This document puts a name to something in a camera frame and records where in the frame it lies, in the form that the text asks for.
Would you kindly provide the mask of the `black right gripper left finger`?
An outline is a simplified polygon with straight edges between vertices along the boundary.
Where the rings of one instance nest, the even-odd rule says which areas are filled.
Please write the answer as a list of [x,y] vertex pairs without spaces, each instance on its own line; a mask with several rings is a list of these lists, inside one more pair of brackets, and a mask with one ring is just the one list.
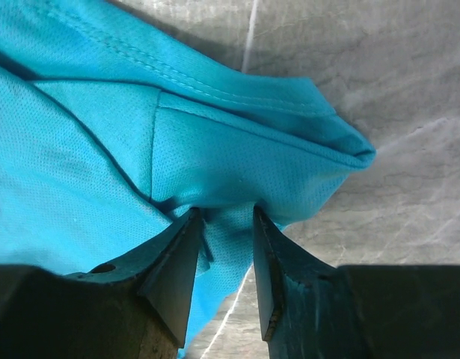
[[88,273],[0,265],[0,358],[175,358],[202,235],[190,209]]

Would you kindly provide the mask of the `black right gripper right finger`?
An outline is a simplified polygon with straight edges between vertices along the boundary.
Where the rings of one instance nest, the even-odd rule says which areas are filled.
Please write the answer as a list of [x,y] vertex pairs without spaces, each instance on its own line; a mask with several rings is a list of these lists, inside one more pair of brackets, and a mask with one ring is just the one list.
[[460,265],[330,266],[254,208],[271,358],[460,358]]

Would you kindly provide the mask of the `teal t shirt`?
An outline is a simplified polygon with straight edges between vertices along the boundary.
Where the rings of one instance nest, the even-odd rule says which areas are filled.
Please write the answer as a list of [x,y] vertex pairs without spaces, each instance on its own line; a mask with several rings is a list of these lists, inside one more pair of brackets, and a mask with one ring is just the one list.
[[375,148],[309,79],[227,68],[104,1],[0,1],[0,264],[89,271],[204,211],[186,339]]

